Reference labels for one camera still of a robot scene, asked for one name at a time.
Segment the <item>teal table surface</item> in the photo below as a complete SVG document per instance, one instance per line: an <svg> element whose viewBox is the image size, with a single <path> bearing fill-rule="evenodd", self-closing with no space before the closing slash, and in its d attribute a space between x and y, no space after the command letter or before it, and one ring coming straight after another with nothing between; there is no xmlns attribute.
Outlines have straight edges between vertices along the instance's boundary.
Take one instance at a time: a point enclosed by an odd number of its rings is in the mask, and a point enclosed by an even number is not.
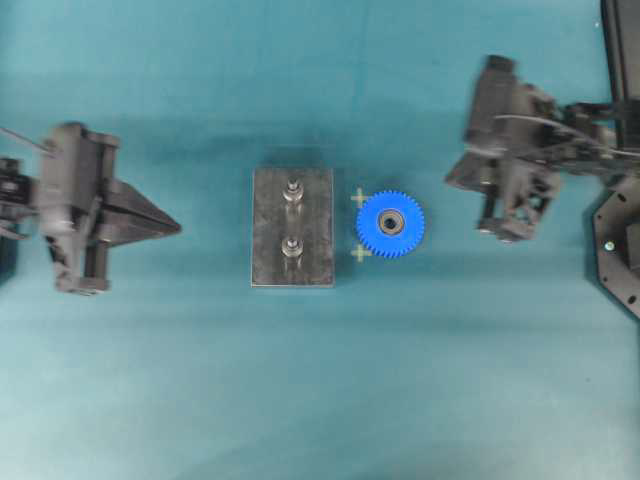
<svg viewBox="0 0 640 480"><path fill-rule="evenodd" d="M596 0L0 0L0 124L81 120L183 226L60 294L45 242L0 285L3 480L640 477L637 322L595 281L593 178L537 238L473 227L443 178L487 54L610 98ZM0 151L37 158L8 140ZM251 174L335 171L336 286L250 288ZM425 209L351 255L357 188Z"/></svg>

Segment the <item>metal plate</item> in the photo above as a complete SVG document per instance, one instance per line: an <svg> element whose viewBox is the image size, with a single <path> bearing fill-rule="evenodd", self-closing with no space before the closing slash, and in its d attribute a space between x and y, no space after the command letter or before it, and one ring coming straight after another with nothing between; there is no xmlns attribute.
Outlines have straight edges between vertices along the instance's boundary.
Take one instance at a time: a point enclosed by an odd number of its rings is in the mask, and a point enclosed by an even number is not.
<svg viewBox="0 0 640 480"><path fill-rule="evenodd" d="M627 226L640 218L640 189L614 193L593 216L600 283L640 317L640 278L630 269ZM605 245L613 242L614 249Z"/></svg>
<svg viewBox="0 0 640 480"><path fill-rule="evenodd" d="M290 180L303 185L299 204L283 195ZM302 240L299 258L282 241ZM259 168L253 174L253 287L334 285L333 172L318 168Z"/></svg>

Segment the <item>screw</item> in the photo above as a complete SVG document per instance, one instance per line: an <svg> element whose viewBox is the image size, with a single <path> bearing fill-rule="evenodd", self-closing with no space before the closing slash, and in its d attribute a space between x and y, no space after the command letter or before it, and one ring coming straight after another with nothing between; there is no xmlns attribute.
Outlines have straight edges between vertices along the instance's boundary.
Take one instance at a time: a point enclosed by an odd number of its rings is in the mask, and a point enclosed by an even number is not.
<svg viewBox="0 0 640 480"><path fill-rule="evenodd" d="M297 258L302 255L302 241L296 237L287 237L282 240L282 253L287 258Z"/></svg>
<svg viewBox="0 0 640 480"><path fill-rule="evenodd" d="M298 204L304 195L304 186L297 179L287 181L287 187L282 191L287 202Z"/></svg>

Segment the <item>robotic arm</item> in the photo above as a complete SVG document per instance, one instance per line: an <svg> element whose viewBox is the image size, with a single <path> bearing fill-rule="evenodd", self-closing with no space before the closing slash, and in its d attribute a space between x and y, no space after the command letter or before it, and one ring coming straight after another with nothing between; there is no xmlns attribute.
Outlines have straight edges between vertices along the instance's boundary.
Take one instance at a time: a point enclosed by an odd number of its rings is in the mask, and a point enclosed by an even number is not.
<svg viewBox="0 0 640 480"><path fill-rule="evenodd" d="M446 177L454 187L484 194L477 228L507 243L533 238L562 187L560 172L595 175L613 190L640 172L640 154L610 146L614 132L597 123L633 122L640 102L561 109L546 93L520 83L514 70L510 59L488 58L475 88L466 152Z"/></svg>
<svg viewBox="0 0 640 480"><path fill-rule="evenodd" d="M22 240L18 225L39 217L58 290L108 290L109 248L180 232L171 217L114 177L116 137L67 123L43 146L27 143L40 151L41 177L21 175L18 160L0 158L0 236Z"/></svg>

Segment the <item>bearing inner ring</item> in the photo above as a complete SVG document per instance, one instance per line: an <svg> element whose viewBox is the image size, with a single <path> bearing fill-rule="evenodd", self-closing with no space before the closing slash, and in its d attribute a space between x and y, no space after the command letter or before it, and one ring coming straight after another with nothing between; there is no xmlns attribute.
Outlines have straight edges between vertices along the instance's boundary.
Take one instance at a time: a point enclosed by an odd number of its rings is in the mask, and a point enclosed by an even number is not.
<svg viewBox="0 0 640 480"><path fill-rule="evenodd" d="M397 210L385 210L378 216L378 226L386 235L398 235L404 230L404 217Z"/></svg>

